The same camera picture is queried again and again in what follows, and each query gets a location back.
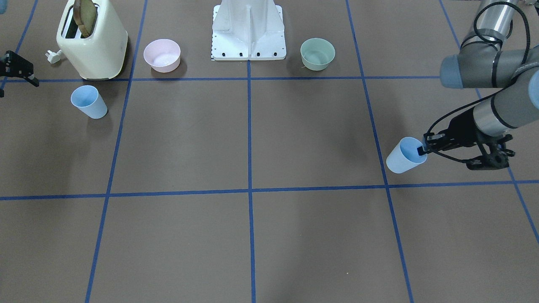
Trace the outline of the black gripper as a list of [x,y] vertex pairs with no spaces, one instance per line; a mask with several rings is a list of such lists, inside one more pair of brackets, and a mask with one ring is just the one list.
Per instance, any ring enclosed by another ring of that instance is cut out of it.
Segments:
[[418,155],[427,155],[460,147],[490,146],[485,138],[475,123],[473,111],[465,111],[451,119],[447,129],[438,134],[423,134],[422,145],[417,148],[417,152]]

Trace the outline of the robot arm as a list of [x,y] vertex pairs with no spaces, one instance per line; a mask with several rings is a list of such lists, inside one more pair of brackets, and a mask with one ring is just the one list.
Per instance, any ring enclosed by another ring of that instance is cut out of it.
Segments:
[[474,159],[506,161],[510,131],[538,120],[538,47],[531,47],[526,14],[516,0],[482,0],[457,54],[440,67],[445,88],[496,88],[457,109],[449,126],[423,135],[419,155],[477,146]]

